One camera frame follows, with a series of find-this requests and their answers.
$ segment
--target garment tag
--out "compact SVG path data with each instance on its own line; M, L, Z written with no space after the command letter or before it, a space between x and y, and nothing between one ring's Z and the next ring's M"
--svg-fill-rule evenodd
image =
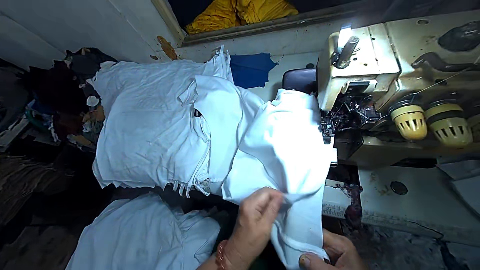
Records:
M193 112L193 116L200 117L202 116L202 113L199 110L195 109L195 111Z

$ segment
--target fabric scrap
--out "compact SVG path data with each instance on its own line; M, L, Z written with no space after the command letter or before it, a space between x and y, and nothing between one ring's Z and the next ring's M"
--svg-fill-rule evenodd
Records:
M233 82L243 88L265 87L268 72L276 66L270 59L270 53L250 55L232 55L230 67Z

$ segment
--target wall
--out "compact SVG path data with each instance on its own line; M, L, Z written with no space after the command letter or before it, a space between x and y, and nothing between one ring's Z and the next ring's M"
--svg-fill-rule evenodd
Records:
M124 61L169 61L157 36L178 46L150 0L3 0L0 7L0 58L22 68L50 67L81 47Z
M306 52L320 52L333 32L340 30L346 23L352 27L372 25L379 21L377 14L358 16L356 18L338 19L328 23L299 25L282 31L269 32L253 36L230 38L176 49L183 59L204 62L210 59L217 48L224 44L230 55L256 54L260 52L271 55L289 55Z

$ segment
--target white fabric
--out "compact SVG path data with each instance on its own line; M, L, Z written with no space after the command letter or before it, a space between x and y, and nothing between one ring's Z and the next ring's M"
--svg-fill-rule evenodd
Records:
M223 198L236 204L264 186L285 193L271 240L288 269L304 252L328 258L322 238L322 198L333 143L323 144L315 96L280 89L263 104L241 140Z
M156 194L112 202L85 227L66 270L193 270L220 231L202 211L171 211Z
M204 64L103 65L90 82L106 116L93 164L100 185L164 188L174 183L183 192L208 179L208 125L204 117L194 117L193 105L179 95L193 92L200 74L232 82L229 62L222 47Z
M220 77L198 75L194 83L195 92L189 93L189 88L180 99L184 104L194 101L194 108L206 120L210 131L208 175L212 187L212 183L221 184L226 179L237 152L239 138L264 101L254 93L236 87ZM220 184L211 192L221 194Z

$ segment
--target yellow fabric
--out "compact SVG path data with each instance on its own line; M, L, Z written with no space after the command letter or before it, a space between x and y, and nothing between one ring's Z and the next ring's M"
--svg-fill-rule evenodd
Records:
M198 34L298 13L285 0L214 0L186 29L189 34Z
M236 0L214 0L204 12L187 25L189 34L198 34L213 30L240 26L234 5Z
M285 0L237 0L237 15L243 25L297 15L299 12Z

